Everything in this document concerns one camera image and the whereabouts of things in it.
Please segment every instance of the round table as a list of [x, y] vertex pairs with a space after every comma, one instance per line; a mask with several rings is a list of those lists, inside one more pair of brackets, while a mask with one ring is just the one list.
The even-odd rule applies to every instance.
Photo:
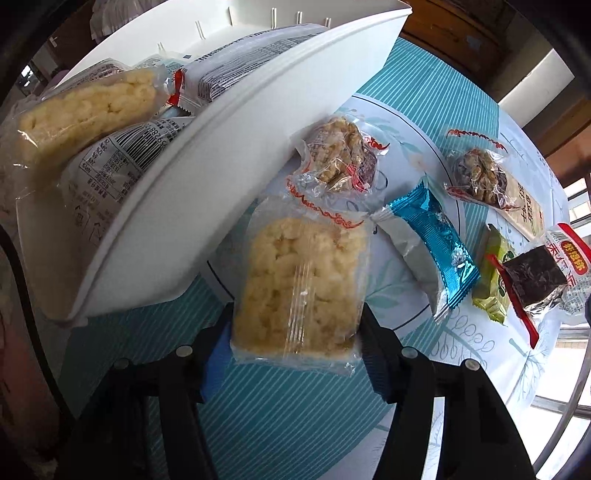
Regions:
[[[564, 191], [515, 122], [467, 78], [403, 39], [396, 42], [384, 68], [342, 109], [366, 112], [371, 117], [367, 120], [391, 134], [399, 158], [417, 172], [434, 176], [446, 174], [445, 156], [457, 147], [457, 139], [446, 137], [449, 128], [499, 138], [512, 154], [507, 169], [543, 206], [546, 225], [568, 221]], [[439, 159], [441, 168], [423, 165], [421, 158], [427, 155], [434, 162]], [[415, 181], [407, 179], [407, 191]], [[518, 252], [524, 249], [524, 237], [492, 209], [445, 202], [473, 255], [485, 223], [493, 223]], [[248, 214], [235, 227], [238, 232], [248, 223]], [[81, 412], [117, 358], [137, 363], [160, 358], [215, 322], [227, 296], [216, 286], [216, 277], [223, 277], [227, 248], [220, 246], [203, 274], [178, 299], [93, 318], [88, 326], [72, 331], [59, 384], [74, 414]], [[231, 271], [231, 265], [225, 268]], [[407, 288], [413, 279], [404, 265], [384, 262], [382, 270], [372, 269], [367, 301], [382, 325], [397, 331], [403, 345], [453, 364], [475, 358], [513, 415], [529, 406], [558, 335], [558, 313], [551, 312], [540, 323], [540, 341], [532, 350], [512, 310], [500, 325], [473, 307], [468, 295], [448, 319], [434, 323], [424, 296]], [[346, 378], [234, 362], [221, 389], [199, 411], [219, 478], [228, 480], [370, 479], [393, 414], [392, 406], [372, 391], [363, 365]], [[157, 417], [152, 400], [152, 461], [156, 477], [166, 478]], [[425, 478], [436, 473], [442, 426], [443, 401], [436, 401]]]

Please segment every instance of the wrapped snack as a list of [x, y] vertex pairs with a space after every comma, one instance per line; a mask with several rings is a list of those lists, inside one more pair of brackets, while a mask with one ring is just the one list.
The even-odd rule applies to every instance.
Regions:
[[487, 258], [503, 278], [517, 316], [530, 331], [533, 348], [538, 334], [530, 317], [556, 306], [570, 315], [583, 311], [591, 293], [591, 249], [566, 223], [546, 230], [530, 248], [506, 262]]
[[257, 32], [218, 48], [180, 70], [173, 105], [195, 114], [250, 72], [326, 30], [316, 24], [291, 25]]
[[372, 215], [427, 294], [433, 319], [456, 308], [480, 274], [424, 177], [413, 191]]
[[488, 225], [486, 249], [479, 266], [480, 280], [472, 290], [472, 303], [487, 312], [491, 320], [503, 323], [509, 308], [509, 296], [499, 272], [487, 260], [488, 255], [500, 262], [515, 256], [509, 242], [493, 225]]
[[371, 233], [355, 215], [347, 220], [277, 197], [256, 208], [233, 323], [237, 360], [353, 373]]
[[163, 67], [84, 83], [13, 119], [8, 158], [18, 167], [17, 196], [55, 181], [66, 162], [98, 139], [148, 120], [168, 98]]
[[88, 265], [129, 191], [193, 117], [160, 118], [108, 135], [75, 156], [61, 193]]
[[447, 136], [460, 138], [448, 160], [455, 185], [445, 185], [449, 195], [465, 202], [479, 203], [499, 210], [523, 206], [519, 183], [501, 164], [508, 155], [505, 146], [477, 132], [451, 129]]
[[[381, 143], [372, 135], [379, 136]], [[389, 143], [383, 139], [385, 134], [367, 122], [349, 115], [330, 117], [297, 144], [302, 162], [288, 185], [309, 197], [368, 197], [374, 193], [377, 155], [388, 151]]]

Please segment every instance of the white wall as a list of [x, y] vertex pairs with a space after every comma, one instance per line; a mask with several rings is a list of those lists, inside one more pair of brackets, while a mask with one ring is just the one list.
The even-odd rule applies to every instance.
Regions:
[[552, 49], [543, 35], [519, 14], [507, 27], [505, 42], [509, 54], [485, 88], [497, 102], [523, 80]]
[[554, 49], [499, 102], [515, 123], [524, 127], [574, 78]]

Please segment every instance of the window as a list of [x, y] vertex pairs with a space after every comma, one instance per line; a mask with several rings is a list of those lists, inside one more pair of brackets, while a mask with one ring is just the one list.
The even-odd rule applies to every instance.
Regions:
[[[590, 332], [586, 322], [561, 327], [535, 399], [516, 422], [539, 480], [558, 473], [591, 422]], [[571, 415], [567, 411], [573, 393], [576, 407]]]
[[591, 176], [587, 177], [564, 188], [569, 199], [570, 223], [581, 238], [591, 235], [591, 202], [587, 188], [591, 184]]

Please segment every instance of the nutrition label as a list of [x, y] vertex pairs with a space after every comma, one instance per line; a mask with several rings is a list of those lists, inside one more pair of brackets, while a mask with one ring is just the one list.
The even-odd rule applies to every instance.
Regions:
[[105, 137], [76, 156], [60, 187], [88, 265], [131, 188], [192, 117], [158, 119]]

